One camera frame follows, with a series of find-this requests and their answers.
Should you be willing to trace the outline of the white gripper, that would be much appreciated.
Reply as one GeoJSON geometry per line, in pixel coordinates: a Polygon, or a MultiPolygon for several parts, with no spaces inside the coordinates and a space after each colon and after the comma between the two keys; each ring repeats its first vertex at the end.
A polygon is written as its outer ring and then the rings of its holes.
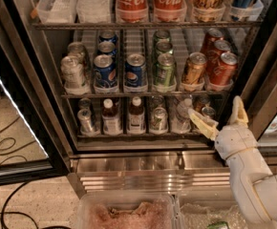
{"type": "Polygon", "coordinates": [[[246,127],[248,123],[244,102],[236,95],[233,99],[232,113],[227,126],[218,131],[218,122],[205,117],[193,109],[188,110],[191,121],[208,139],[215,140],[215,149],[222,159],[227,160],[245,149],[255,148],[257,140],[246,127]]]}

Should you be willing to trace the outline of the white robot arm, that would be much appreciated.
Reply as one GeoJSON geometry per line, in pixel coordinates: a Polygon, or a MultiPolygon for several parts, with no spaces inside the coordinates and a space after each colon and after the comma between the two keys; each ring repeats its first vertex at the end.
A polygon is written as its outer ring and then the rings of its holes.
{"type": "Polygon", "coordinates": [[[234,97],[229,122],[220,130],[217,121],[193,109],[188,114],[201,133],[214,141],[215,149],[226,161],[230,188],[243,216],[251,223],[277,222],[277,175],[271,172],[248,129],[242,99],[234,97]]]}

